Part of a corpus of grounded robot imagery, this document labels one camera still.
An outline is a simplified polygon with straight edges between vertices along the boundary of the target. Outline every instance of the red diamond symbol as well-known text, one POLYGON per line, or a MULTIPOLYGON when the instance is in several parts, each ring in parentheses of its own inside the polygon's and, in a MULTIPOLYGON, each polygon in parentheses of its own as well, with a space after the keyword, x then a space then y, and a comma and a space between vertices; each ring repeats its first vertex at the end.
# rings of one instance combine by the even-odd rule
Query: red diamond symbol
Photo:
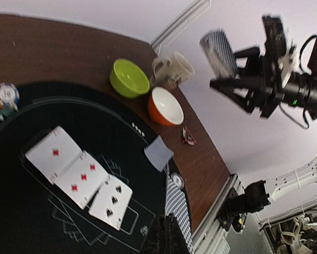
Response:
POLYGON ((58 151, 58 149, 53 149, 53 150, 52 150, 52 155, 53 155, 53 156, 59 156, 59 151, 58 151))
POLYGON ((71 190, 72 190, 73 192, 77 192, 77 191, 78 191, 78 186, 77 186, 77 184, 72 184, 72 185, 71 185, 71 190))

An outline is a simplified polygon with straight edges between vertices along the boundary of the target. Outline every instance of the orange bowl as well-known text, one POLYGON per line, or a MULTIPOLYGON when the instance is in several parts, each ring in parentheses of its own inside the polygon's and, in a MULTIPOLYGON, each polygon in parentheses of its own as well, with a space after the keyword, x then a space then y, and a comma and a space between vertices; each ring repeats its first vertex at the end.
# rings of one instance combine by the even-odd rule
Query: orange bowl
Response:
POLYGON ((178 100, 162 87, 155 87, 152 90, 148 110, 151 120, 163 126, 180 125, 184 120, 178 100))

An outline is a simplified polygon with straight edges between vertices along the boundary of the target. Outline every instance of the poker chip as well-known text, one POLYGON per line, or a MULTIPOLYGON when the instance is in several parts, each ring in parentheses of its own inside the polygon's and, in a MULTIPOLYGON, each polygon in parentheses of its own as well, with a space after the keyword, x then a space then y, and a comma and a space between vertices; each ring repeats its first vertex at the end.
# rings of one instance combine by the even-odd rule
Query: poker chip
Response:
POLYGON ((174 183, 177 185, 179 189, 183 189, 184 181, 183 181, 183 178, 178 173, 172 173, 171 179, 174 181, 174 183))
POLYGON ((11 83, 0 83, 0 119, 8 117, 17 111, 20 94, 17 88, 11 83))

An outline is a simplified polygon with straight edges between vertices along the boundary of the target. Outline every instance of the stack of poker chips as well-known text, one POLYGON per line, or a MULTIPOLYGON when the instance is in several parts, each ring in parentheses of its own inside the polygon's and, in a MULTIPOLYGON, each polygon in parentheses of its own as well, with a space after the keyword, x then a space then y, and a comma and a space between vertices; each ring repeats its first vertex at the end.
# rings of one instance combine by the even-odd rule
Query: stack of poker chips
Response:
POLYGON ((0 83, 0 119, 10 116, 17 111, 20 94, 16 87, 10 83, 0 83))

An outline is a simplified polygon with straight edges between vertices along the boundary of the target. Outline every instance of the bowl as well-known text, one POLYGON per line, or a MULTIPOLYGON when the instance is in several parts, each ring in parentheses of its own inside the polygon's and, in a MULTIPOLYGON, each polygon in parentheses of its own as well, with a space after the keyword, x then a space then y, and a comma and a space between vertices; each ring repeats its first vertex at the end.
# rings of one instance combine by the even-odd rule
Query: bowl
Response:
POLYGON ((112 87, 126 98, 136 98, 149 91, 149 80, 145 73, 133 62, 118 59, 110 74, 112 87))
POLYGON ((150 118, 163 126, 183 123, 184 114, 178 100, 166 89, 155 87, 148 102, 150 118))

